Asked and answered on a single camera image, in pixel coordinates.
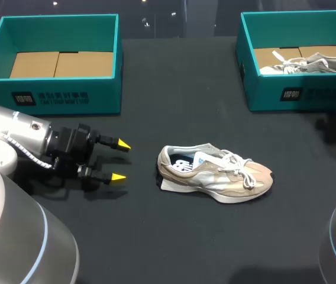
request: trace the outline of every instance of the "shoe sole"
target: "shoe sole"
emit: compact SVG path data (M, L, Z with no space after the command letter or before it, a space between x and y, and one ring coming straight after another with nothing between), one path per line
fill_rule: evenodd
M231 197L231 196L225 196L218 194L214 191L210 191L209 189L200 188L198 186L185 186L185 185L178 185L177 183L171 182L169 180L166 180L162 177L162 175L159 172L159 169L156 164L156 185L163 191L173 191L173 192L180 192L180 193L190 193L190 192L203 192L211 197L213 197L215 200L217 200L220 203L227 203L227 204L233 204L233 203L240 203L249 201L251 199L257 198L264 193L266 193L270 188L268 188L266 191L263 191L259 193L258 195L253 196L244 196L244 197Z

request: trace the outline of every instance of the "brown cardboard flap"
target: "brown cardboard flap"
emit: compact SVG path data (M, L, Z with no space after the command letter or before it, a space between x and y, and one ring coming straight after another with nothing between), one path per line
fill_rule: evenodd
M292 49L280 49L280 48L254 49L259 69L261 69L263 67L266 67L266 66L282 64L282 62L280 60L278 60L273 55L273 53L272 53L273 50L276 50L282 57L284 57L285 60L301 57L301 54L300 54L298 48L292 48Z
M336 46L303 46L299 48L302 57L307 58L314 53L321 53L324 56L336 57Z
M113 52L60 53L55 77L111 76Z
M53 77L59 52L20 52L15 58L10 78Z

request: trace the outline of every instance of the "white sneaker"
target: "white sneaker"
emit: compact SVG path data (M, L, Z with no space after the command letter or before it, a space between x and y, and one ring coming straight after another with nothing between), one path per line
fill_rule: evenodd
M285 60L276 51L273 55L282 62L282 65L266 66L260 69L262 75L295 74L295 73L336 73L336 57L324 56L315 53L308 58L293 58Z
M166 146L157 159L157 170L162 190L200 191L222 203L254 199L273 183L270 169L211 144Z

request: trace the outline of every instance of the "dark background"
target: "dark background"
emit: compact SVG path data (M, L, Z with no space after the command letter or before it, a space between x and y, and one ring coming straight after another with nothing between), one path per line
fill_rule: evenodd
M336 0L0 0L0 18L118 13L123 38L236 36L241 12L309 9Z
M336 113L250 112L235 38L225 36L236 35L241 11L336 1L57 1L0 0L0 17L116 12L125 39L121 115L47 119L121 137L128 154L95 153L127 181L84 193L77 181L18 169L28 177L20 186L75 236L78 283L321 284L318 246L336 206ZM272 190L223 205L157 188L163 146L208 142L269 167Z

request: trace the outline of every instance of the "white shoelace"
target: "white shoelace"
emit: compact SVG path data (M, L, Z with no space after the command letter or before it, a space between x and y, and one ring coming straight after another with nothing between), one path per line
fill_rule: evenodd
M303 57L292 58L285 60L278 52L275 50L272 51L275 58L282 62L282 65L275 65L275 68L284 71L284 74L293 74L298 71L298 69L307 69L307 62Z
M222 150L226 155L222 157L222 161L225 163L224 167L220 167L218 170L225 173L234 173L235 176L243 175L243 185L246 188L254 188L256 186L256 180L253 175L244 169L244 165L251 161L251 159L244 160L239 155L236 155L228 150Z

